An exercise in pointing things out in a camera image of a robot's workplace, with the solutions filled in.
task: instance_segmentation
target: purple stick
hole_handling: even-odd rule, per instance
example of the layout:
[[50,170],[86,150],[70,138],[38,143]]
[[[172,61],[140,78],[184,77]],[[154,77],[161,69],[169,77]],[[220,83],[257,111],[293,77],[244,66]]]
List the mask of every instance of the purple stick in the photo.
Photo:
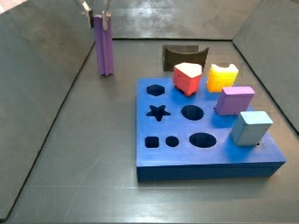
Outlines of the purple stick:
[[101,16],[93,17],[96,36],[97,73],[108,76],[114,72],[110,19],[106,21],[106,30],[102,29]]

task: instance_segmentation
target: light blue block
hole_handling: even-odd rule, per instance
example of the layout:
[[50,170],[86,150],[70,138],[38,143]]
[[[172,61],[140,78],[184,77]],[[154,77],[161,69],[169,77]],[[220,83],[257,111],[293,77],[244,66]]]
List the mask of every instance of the light blue block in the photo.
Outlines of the light blue block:
[[264,111],[240,112],[236,124],[229,133],[233,143],[239,146],[257,145],[272,123]]

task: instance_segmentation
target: pink block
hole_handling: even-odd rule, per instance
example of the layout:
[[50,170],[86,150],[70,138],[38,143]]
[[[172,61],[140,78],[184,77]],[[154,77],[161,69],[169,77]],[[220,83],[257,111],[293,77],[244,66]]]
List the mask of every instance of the pink block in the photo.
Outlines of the pink block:
[[224,87],[215,107],[216,113],[220,116],[239,115],[247,110],[253,95],[251,87]]

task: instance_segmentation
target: hexagonal hole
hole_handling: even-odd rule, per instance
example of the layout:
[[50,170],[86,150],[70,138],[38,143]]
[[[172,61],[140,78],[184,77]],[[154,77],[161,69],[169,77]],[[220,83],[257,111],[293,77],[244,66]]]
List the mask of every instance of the hexagonal hole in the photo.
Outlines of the hexagonal hole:
[[161,87],[160,85],[153,84],[152,86],[145,88],[145,92],[149,95],[153,95],[153,96],[162,95],[164,94],[164,87]]

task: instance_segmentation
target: red block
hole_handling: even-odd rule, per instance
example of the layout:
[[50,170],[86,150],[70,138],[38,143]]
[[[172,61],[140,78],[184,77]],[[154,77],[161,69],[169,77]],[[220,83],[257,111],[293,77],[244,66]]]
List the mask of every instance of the red block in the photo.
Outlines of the red block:
[[198,90],[200,81],[201,65],[182,62],[173,67],[172,83],[185,96]]

